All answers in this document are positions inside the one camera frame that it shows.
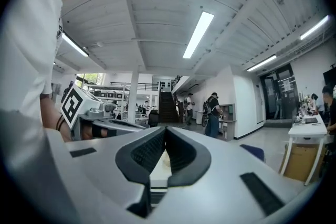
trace cardboard box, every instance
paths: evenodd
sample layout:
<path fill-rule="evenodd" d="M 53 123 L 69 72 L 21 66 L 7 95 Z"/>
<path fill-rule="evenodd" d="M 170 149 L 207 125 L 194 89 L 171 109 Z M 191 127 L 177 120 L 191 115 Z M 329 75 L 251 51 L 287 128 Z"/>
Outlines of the cardboard box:
<path fill-rule="evenodd" d="M 282 159 L 279 173 L 284 165 L 287 147 L 288 145 L 285 146 L 285 154 L 283 155 L 284 157 Z M 305 182 L 314 164 L 318 148 L 319 145 L 316 144 L 293 144 L 284 176 Z M 325 146 L 323 146 L 321 156 L 311 182 L 316 181 L 319 178 L 325 152 L 326 149 Z"/>

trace hand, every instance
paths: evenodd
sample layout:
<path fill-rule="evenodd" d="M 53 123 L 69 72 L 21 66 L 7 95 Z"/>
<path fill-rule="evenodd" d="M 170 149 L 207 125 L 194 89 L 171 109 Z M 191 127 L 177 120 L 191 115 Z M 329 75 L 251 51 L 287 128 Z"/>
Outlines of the hand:
<path fill-rule="evenodd" d="M 107 137 L 107 129 L 101 129 L 101 136 Z M 84 123 L 82 129 L 82 139 L 83 140 L 90 140 L 93 138 L 92 135 L 92 124 L 91 123 Z"/>

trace doorway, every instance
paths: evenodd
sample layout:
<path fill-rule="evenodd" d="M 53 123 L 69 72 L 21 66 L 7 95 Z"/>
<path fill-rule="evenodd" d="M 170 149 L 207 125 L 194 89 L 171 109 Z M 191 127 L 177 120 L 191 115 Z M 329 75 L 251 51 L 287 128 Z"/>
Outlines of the doorway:
<path fill-rule="evenodd" d="M 290 64 L 262 76 L 266 119 L 291 119 L 299 104 L 295 77 Z"/>

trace white ceiling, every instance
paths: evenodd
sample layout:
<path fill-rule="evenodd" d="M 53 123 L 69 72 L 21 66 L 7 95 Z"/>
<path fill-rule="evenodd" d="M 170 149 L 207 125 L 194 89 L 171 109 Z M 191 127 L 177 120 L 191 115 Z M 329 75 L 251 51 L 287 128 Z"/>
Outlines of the white ceiling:
<path fill-rule="evenodd" d="M 214 20 L 192 57 L 183 59 L 202 11 Z M 299 45 L 304 29 L 326 14 L 323 0 L 64 0 L 64 30 L 90 57 L 63 42 L 56 63 L 65 72 L 138 68 L 214 76 L 228 64 L 247 69 Z"/>

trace floor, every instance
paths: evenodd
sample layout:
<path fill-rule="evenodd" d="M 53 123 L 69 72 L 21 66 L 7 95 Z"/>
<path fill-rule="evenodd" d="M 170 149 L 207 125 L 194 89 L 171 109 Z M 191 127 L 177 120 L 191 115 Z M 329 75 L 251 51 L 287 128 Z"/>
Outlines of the floor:
<path fill-rule="evenodd" d="M 204 128 L 201 125 L 196 124 L 195 122 L 193 122 L 193 124 L 190 126 L 186 126 L 185 123 L 166 123 L 159 125 L 181 127 L 190 131 L 204 134 Z M 229 143 L 236 145 L 247 144 L 250 146 L 262 148 L 265 153 L 266 164 L 278 173 L 285 153 L 285 145 L 289 141 L 288 131 L 289 128 L 263 127 L 245 138 L 232 140 L 229 141 Z M 301 192 L 302 190 L 304 190 L 305 186 L 303 185 L 303 182 L 290 178 L 286 179 L 291 182 L 291 184 L 293 184 L 297 191 Z"/>

